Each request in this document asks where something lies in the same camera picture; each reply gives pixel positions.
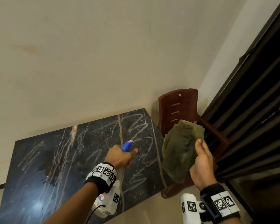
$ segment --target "green cloth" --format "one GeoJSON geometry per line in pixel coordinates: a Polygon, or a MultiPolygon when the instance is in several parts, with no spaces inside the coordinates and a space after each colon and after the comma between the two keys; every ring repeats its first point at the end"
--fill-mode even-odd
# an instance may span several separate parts
{"type": "Polygon", "coordinates": [[[203,139],[204,128],[197,124],[180,120],[165,135],[162,147],[163,169],[177,183],[183,183],[191,166],[195,163],[197,153],[195,142],[203,139]]]}

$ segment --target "red plastic chair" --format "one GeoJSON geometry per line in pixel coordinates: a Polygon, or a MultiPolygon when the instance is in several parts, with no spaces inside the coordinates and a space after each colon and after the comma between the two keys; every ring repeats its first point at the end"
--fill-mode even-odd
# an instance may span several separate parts
{"type": "MultiPolygon", "coordinates": [[[[173,125],[179,120],[187,120],[189,122],[197,121],[197,124],[208,129],[219,141],[218,148],[213,152],[214,160],[220,158],[226,148],[230,145],[229,139],[214,128],[211,124],[201,118],[197,113],[197,94],[196,89],[181,89],[168,92],[159,97],[160,119],[158,128],[161,134],[165,136],[173,125]]],[[[175,196],[184,188],[194,185],[190,174],[186,177],[183,183],[175,183],[161,192],[163,198],[167,199],[175,196]]]]}

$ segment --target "wristband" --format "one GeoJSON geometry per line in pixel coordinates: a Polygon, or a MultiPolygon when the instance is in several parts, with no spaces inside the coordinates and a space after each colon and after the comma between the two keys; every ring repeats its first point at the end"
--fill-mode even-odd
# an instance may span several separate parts
{"type": "Polygon", "coordinates": [[[239,208],[228,191],[219,183],[205,187],[201,192],[201,200],[211,214],[213,224],[232,217],[240,218],[239,208]]]}
{"type": "Polygon", "coordinates": [[[116,170],[109,162],[100,163],[87,175],[85,184],[93,182],[98,188],[98,196],[110,192],[116,181],[116,170]]]}

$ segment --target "tabletop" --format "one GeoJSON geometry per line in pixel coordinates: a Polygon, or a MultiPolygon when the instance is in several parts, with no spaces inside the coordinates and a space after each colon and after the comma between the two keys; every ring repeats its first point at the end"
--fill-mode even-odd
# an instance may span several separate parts
{"type": "Polygon", "coordinates": [[[138,148],[125,170],[117,211],[104,223],[163,190],[163,137],[147,111],[118,114],[15,142],[0,206],[1,223],[43,223],[84,184],[110,147],[134,140],[138,148]]]}

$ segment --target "person's left hand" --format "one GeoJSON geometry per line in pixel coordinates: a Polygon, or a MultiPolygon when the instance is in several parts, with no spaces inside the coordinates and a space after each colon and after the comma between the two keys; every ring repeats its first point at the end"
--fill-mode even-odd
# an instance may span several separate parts
{"type": "Polygon", "coordinates": [[[122,151],[120,145],[115,145],[109,149],[105,162],[111,163],[116,170],[132,164],[132,157],[136,155],[138,149],[135,148],[131,152],[122,151]]]}

